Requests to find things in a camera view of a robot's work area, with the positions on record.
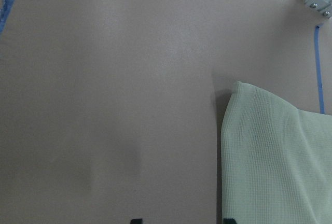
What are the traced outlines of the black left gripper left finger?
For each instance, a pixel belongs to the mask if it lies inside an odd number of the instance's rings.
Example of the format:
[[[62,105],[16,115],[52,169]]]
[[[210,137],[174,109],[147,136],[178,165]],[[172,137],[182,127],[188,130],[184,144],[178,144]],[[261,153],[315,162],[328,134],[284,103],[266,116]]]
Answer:
[[[143,224],[142,218],[131,219],[130,224]]]

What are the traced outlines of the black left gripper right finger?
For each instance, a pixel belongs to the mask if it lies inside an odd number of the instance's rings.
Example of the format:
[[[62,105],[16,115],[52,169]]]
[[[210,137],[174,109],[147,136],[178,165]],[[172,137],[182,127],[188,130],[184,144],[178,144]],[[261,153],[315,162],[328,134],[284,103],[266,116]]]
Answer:
[[[223,224],[237,224],[236,220],[233,218],[224,218]]]

